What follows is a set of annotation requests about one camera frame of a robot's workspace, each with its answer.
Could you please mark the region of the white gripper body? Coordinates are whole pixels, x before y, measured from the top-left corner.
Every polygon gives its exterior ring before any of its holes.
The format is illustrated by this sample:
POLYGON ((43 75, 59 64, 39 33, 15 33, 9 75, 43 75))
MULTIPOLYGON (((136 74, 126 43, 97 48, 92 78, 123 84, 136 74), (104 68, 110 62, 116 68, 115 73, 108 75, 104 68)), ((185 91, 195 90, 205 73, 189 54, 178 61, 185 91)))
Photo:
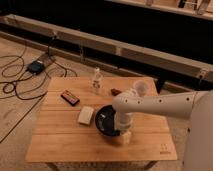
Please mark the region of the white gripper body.
POLYGON ((115 116, 115 128, 121 132, 126 132, 132 124, 131 113, 116 113, 115 116))

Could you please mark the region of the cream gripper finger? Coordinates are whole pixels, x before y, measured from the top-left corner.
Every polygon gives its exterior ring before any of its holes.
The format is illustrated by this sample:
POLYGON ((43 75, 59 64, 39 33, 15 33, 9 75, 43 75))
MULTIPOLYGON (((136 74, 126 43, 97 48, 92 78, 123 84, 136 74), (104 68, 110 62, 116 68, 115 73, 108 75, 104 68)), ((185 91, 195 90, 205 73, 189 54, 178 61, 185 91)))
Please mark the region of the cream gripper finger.
POLYGON ((127 145, 130 143, 131 140, 131 132, 127 131, 124 134, 121 135, 121 139, 122 139, 122 144, 123 145, 127 145))

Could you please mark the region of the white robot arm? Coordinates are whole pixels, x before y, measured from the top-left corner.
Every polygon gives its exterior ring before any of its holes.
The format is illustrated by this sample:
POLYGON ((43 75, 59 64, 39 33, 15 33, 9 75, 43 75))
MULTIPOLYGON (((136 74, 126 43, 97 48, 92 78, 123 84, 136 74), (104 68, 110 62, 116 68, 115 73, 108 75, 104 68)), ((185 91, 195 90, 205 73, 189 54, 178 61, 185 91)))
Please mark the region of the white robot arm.
POLYGON ((134 112, 189 119, 182 171, 213 171, 213 90, 143 97, 123 92, 112 106, 115 129, 122 133, 129 129, 134 112))

